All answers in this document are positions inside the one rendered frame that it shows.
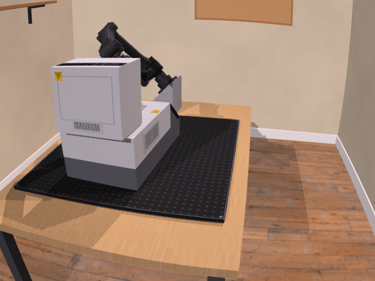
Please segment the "grey benchtop lab instrument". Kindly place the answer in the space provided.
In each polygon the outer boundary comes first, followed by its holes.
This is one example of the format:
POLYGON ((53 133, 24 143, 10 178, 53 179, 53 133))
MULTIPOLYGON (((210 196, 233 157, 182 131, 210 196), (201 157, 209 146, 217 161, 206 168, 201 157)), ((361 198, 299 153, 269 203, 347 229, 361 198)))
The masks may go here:
POLYGON ((51 73, 67 176, 138 191, 180 134, 170 102, 141 101, 141 58, 74 59, 51 73))

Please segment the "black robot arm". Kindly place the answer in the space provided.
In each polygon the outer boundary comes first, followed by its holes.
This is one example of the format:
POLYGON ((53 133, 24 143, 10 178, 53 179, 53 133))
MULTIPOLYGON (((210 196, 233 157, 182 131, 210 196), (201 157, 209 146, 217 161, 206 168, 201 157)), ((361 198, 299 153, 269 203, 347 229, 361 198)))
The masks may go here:
POLYGON ((143 56, 137 49, 129 44, 121 35, 116 31, 118 26, 113 22, 108 22, 101 31, 98 32, 97 40, 101 43, 100 53, 101 58, 141 58, 141 85, 146 87, 150 80, 155 78, 160 94, 173 80, 170 75, 166 75, 162 69, 163 66, 154 59, 152 56, 147 58, 143 56), (110 24, 109 24, 110 23, 110 24), (102 39, 103 38, 103 39, 102 39), (125 51, 126 56, 121 53, 125 51), (129 56, 128 56, 129 55, 129 56))

